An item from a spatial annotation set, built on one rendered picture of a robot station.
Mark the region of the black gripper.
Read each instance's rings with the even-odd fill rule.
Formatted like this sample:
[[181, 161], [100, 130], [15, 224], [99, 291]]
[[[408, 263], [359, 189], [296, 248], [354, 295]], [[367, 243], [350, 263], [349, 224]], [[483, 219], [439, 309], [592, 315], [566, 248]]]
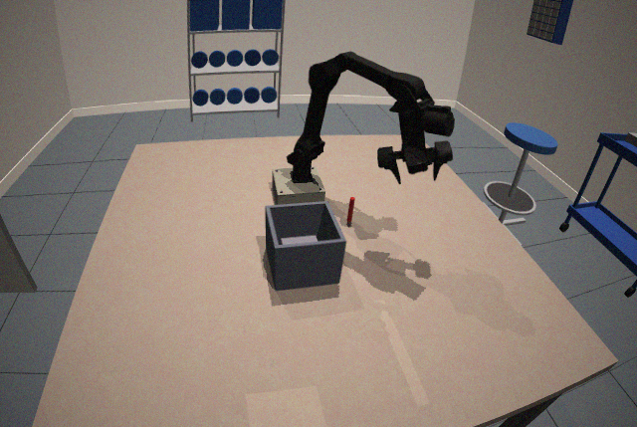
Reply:
[[[416, 133], [404, 133], [401, 130], [400, 132], [401, 132], [402, 143], [405, 142], [411, 146], [415, 144], [415, 140], [421, 139], [421, 143], [423, 147], [425, 148], [424, 130], [420, 132], [416, 132]], [[435, 157], [435, 161], [433, 162], [434, 163], [433, 175], [435, 180], [437, 178], [441, 165], [444, 163], [447, 163], [448, 161], [453, 160], [453, 152], [448, 140], [435, 142], [435, 147], [432, 147], [432, 149], [434, 151], [434, 157]], [[395, 176], [398, 183], [401, 184], [400, 174], [399, 174], [398, 166], [396, 163], [397, 159], [402, 159], [401, 151], [393, 151], [392, 146], [380, 147], [377, 150], [378, 167], [380, 168], [384, 167], [385, 169], [390, 169], [393, 172], [393, 175]]]

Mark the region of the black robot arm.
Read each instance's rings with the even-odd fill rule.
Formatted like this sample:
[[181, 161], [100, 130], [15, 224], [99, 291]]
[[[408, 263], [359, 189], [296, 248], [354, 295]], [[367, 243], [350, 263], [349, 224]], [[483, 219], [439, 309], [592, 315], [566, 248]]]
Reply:
[[[287, 155], [287, 162], [293, 166], [293, 183], [314, 182], [311, 169], [312, 160], [323, 153], [325, 141], [320, 131], [328, 97], [340, 77], [340, 73], [351, 71], [384, 87], [396, 99], [389, 111], [398, 112], [400, 130], [404, 133], [427, 133], [451, 136], [454, 117], [451, 107], [434, 106], [435, 102], [425, 89], [424, 81], [407, 73], [388, 70], [354, 52], [338, 54], [326, 62], [311, 65], [309, 85], [312, 89], [304, 132], [297, 140], [294, 151]], [[416, 100], [421, 100], [417, 103]], [[425, 172], [435, 161], [434, 151], [424, 148], [421, 139], [415, 144], [401, 143], [401, 155], [410, 174]]]

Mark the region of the dark red peg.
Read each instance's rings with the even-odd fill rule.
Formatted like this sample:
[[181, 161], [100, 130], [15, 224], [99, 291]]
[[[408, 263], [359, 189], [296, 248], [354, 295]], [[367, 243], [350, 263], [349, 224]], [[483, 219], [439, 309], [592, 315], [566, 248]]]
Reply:
[[355, 198], [354, 197], [350, 197], [348, 215], [347, 215], [347, 222], [351, 222], [352, 221], [354, 201], [355, 201]]

